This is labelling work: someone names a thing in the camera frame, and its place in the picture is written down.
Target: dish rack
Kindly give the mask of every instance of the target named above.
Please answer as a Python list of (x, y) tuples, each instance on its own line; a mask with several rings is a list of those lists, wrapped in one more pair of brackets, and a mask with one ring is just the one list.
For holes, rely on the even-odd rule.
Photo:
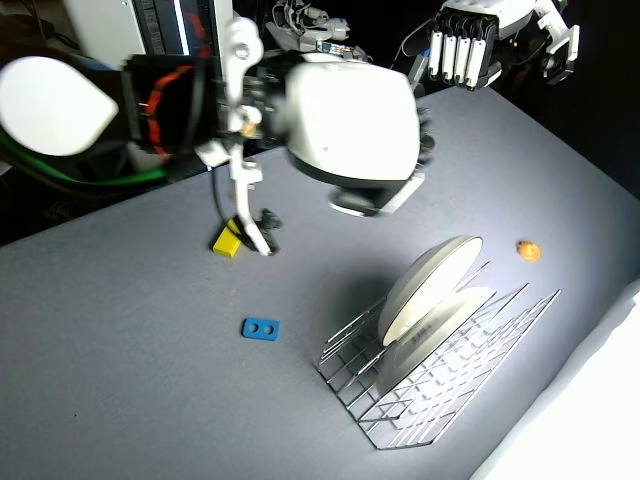
[(505, 315), (528, 287), (525, 284), (485, 304), (386, 394), (376, 389), (380, 363), (392, 346), (383, 347), (377, 336), (386, 297), (325, 342), (316, 368), (377, 449), (430, 445), (560, 295), (557, 290), (518, 315)]

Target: gray table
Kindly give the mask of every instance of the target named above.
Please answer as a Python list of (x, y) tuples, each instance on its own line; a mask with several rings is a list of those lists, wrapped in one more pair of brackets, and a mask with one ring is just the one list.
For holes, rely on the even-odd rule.
[[(207, 175), (1, 249), (0, 477), (467, 478), (638, 273), (640, 204), (490, 90), (426, 104), (435, 160), (389, 218), (338, 214), (281, 150), (258, 157), (252, 204), (286, 225), (273, 258), (210, 253)], [(375, 451), (312, 361), (460, 233), (485, 239), (483, 283), (564, 293), (436, 445)], [(280, 320), (278, 341), (242, 338), (246, 316)]]

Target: white plate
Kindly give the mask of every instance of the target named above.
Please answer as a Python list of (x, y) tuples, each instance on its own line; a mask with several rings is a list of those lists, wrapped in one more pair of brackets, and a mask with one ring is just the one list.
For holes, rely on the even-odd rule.
[(395, 283), (378, 320), (386, 347), (446, 297), (475, 262), (482, 238), (461, 235), (432, 248)]
[(495, 294), (492, 288), (471, 287), (433, 308), (384, 356), (376, 379), (380, 396), (393, 390)]

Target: robotic hand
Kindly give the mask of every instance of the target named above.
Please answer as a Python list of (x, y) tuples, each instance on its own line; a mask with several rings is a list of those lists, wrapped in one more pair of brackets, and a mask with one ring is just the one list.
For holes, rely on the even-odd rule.
[(262, 255), (277, 245), (265, 231), (273, 222), (249, 208), (262, 171), (244, 159), (248, 139), (286, 145), (294, 166), (338, 187), (331, 204), (350, 214), (391, 213), (420, 185), (433, 139), (406, 76), (323, 53), (263, 58), (245, 18), (226, 36), (224, 81), (207, 55), (139, 55), (113, 71), (50, 49), (0, 49), (0, 152), (58, 180), (63, 167), (129, 141), (167, 168), (185, 151), (209, 168), (229, 162), (243, 233)]
[(502, 73), (494, 43), (515, 35), (533, 14), (548, 32), (543, 75), (552, 85), (565, 79), (578, 58), (580, 27), (567, 28), (552, 0), (447, 0), (433, 18), (429, 78), (469, 90), (491, 84)]

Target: blue block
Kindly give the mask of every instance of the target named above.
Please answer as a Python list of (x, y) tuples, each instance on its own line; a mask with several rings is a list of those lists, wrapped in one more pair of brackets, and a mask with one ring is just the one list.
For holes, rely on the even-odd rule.
[(242, 327), (242, 336), (256, 340), (269, 340), (275, 342), (278, 338), (280, 322), (265, 320), (263, 318), (247, 318)]

